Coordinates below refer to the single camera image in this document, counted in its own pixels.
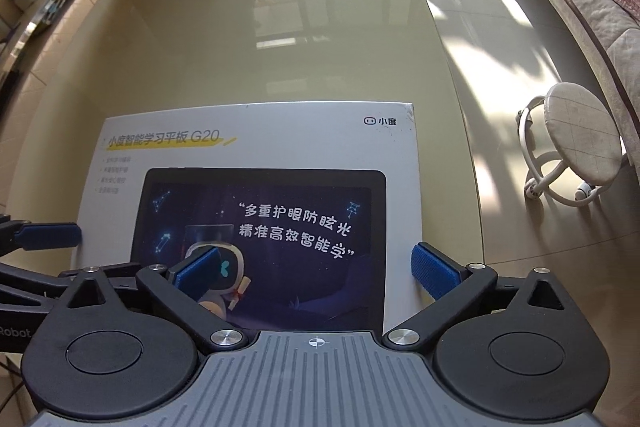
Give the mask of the white yellow tablet box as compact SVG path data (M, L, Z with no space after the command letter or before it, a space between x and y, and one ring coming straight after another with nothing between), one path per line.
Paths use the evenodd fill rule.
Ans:
M252 329L386 332L420 310L414 109L276 102L104 122L76 267L221 254L203 299Z

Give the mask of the white round stool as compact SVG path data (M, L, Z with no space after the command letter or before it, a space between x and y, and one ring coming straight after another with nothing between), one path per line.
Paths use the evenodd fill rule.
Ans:
M534 157L528 139L534 123L532 112L538 107L558 160L548 173L539 168L541 161ZM523 188L527 199L548 195L568 207L586 207L608 190L627 160L612 116L594 94L577 83L560 82L546 94L535 96L516 114L515 122L530 173ZM572 199L552 188L567 170L582 180Z

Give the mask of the white sofa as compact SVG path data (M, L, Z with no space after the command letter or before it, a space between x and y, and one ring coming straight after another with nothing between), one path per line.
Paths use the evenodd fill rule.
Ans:
M596 75L627 153L639 156L639 21L612 0L550 0Z

